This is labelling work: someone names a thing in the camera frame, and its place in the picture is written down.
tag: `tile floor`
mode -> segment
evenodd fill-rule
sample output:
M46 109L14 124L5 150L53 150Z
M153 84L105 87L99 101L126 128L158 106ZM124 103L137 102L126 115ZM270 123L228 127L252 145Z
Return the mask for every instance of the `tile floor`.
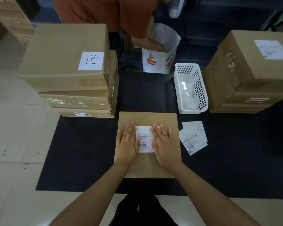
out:
M36 191L59 114L17 77L25 48L13 35L0 43L0 225L44 226L80 193ZM124 194L115 194L108 225ZM158 196L180 226L204 222L187 197ZM283 200L233 199L262 226L283 226Z

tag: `white bag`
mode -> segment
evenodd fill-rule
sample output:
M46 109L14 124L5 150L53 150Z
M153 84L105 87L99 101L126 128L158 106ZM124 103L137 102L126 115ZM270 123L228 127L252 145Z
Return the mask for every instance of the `white bag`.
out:
M168 74L181 37L175 30L161 23L155 23L154 29L155 41L164 45L169 52L165 53L142 49L142 65L144 72Z

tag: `left hand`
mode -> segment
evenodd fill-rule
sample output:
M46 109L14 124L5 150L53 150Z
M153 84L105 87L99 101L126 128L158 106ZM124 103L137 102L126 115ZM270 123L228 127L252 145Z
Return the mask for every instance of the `left hand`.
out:
M136 139L136 125L127 124L124 133L117 132L117 140L114 155L114 165L124 166L128 171L132 167L139 152L140 138Z

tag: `stack of cardboard boxes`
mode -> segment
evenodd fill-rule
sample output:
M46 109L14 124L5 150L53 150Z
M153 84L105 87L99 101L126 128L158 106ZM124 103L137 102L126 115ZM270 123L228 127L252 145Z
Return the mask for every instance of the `stack of cardboard boxes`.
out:
M117 69L105 24L40 24L19 77L63 116L113 118Z
M231 31L203 72L209 111L256 113L283 99L283 32Z

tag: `orange shirt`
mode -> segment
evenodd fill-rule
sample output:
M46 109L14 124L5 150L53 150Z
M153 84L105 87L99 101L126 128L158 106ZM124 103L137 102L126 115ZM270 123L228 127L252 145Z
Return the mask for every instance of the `orange shirt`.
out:
M144 39L159 0L53 0L64 23L105 23L108 32L124 30Z

